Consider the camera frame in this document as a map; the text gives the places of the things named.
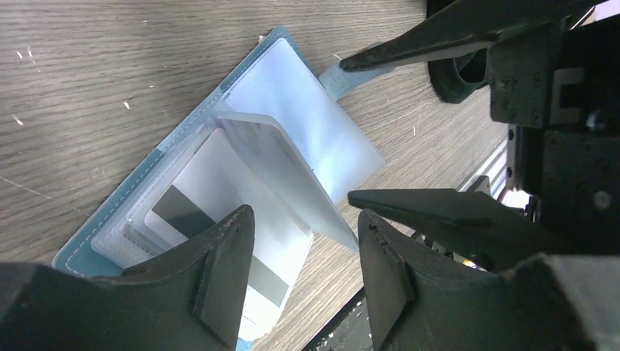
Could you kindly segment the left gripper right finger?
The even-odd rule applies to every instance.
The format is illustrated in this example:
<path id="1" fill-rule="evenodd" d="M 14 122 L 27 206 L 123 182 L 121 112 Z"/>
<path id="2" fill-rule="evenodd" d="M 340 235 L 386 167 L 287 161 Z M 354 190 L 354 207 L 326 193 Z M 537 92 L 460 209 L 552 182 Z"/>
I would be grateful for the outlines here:
<path id="1" fill-rule="evenodd" d="M 376 350 L 617 350 L 619 259 L 537 254 L 501 273 L 358 217 Z"/>

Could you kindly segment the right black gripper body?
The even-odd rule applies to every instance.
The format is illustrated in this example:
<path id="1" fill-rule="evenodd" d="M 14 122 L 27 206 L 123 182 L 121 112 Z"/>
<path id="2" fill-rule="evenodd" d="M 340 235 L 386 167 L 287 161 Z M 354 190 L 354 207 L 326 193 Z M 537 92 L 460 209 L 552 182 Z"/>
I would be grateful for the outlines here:
<path id="1" fill-rule="evenodd" d="M 508 181 L 580 252 L 619 250 L 619 17 L 548 23 L 491 48 L 491 118 Z"/>

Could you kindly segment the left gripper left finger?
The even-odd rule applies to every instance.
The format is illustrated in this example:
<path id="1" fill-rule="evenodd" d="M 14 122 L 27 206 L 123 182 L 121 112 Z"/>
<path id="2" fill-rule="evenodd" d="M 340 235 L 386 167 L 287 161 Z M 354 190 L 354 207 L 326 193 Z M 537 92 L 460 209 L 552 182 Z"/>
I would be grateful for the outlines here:
<path id="1" fill-rule="evenodd" d="M 200 235 L 120 276 L 2 263 L 1 348 L 234 350 L 237 310 L 209 298 L 228 235 Z"/>

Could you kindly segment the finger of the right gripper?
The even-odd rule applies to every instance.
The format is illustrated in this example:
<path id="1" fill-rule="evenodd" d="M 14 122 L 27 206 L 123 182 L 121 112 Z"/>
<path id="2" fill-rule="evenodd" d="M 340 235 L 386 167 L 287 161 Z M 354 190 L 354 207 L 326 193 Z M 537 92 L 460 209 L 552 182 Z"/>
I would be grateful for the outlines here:
<path id="1" fill-rule="evenodd" d="M 345 72 L 400 67 L 489 48 L 598 1 L 454 1 L 395 39 L 340 62 Z"/>
<path id="2" fill-rule="evenodd" d="M 348 202 L 411 227 L 487 271 L 507 270 L 540 252 L 572 251 L 559 236 L 483 192 L 357 190 Z"/>

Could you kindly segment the black and white card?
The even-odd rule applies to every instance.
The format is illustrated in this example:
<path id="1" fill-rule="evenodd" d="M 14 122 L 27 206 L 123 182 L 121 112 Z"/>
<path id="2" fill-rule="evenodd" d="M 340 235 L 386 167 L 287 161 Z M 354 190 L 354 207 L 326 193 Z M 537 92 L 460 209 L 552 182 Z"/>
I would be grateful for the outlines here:
<path id="1" fill-rule="evenodd" d="M 238 336 L 252 342 L 279 321 L 312 236 L 272 195 L 217 128 L 202 140 L 144 213 L 145 237 L 163 250 L 229 230 L 211 301 L 237 310 Z"/>

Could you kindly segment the blue leather card holder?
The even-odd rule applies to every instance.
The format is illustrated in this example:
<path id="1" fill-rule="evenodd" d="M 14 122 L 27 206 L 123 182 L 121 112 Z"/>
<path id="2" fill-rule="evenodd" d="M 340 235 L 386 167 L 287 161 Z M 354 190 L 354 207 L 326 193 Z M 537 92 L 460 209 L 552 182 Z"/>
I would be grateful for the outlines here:
<path id="1" fill-rule="evenodd" d="M 383 165 L 339 100 L 383 69 L 316 75 L 277 26 L 118 186 L 53 259 L 117 276 L 188 241 L 243 204 L 252 265 L 237 349 L 278 322 L 316 234 L 356 252 L 338 202 Z"/>

